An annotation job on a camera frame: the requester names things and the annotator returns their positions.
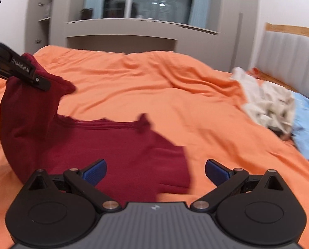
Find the maroon shirt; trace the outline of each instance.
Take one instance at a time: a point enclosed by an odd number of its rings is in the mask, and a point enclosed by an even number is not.
[[[44,92],[16,77],[6,83],[0,139],[23,183],[36,169],[62,174],[105,159],[107,175],[96,188],[121,205],[154,202],[158,193],[187,193],[190,176],[183,147],[152,131],[145,114],[134,122],[78,121],[58,115],[61,97],[74,92],[75,86],[47,73],[33,56],[24,57],[37,74],[50,80],[51,88]]]

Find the headboard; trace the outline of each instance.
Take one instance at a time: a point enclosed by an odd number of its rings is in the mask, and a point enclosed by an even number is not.
[[[309,28],[267,23],[265,30],[256,66],[309,98]]]

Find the orange bed sheet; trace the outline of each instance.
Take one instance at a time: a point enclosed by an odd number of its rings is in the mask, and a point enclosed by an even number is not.
[[[241,109],[243,91],[229,73],[172,52],[125,55],[47,46],[35,57],[48,72],[77,87],[61,100],[60,114],[133,121],[145,112],[155,131],[186,147],[189,194],[162,194],[158,201],[190,204],[212,190],[215,186],[204,174],[209,158],[251,174],[277,169],[306,211],[300,245],[309,249],[309,162],[290,143],[248,118]],[[0,100],[4,86],[0,79]],[[0,249],[12,245],[4,216],[20,188],[0,144]]]

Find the white garment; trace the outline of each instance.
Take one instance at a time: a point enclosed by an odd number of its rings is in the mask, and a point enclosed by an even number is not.
[[[295,100],[290,90],[269,81],[259,86],[257,80],[240,67],[233,69],[231,78],[241,84],[248,101],[243,110],[254,122],[266,128],[277,127],[285,134],[291,132]]]

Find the blue gripper pad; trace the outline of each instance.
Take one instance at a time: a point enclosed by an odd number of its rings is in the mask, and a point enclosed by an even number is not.
[[[231,170],[219,164],[213,159],[209,159],[205,164],[205,174],[216,186],[221,185],[231,177]]]
[[[82,178],[89,184],[96,186],[106,175],[107,164],[106,161],[101,159],[94,164],[90,165],[82,171]]]

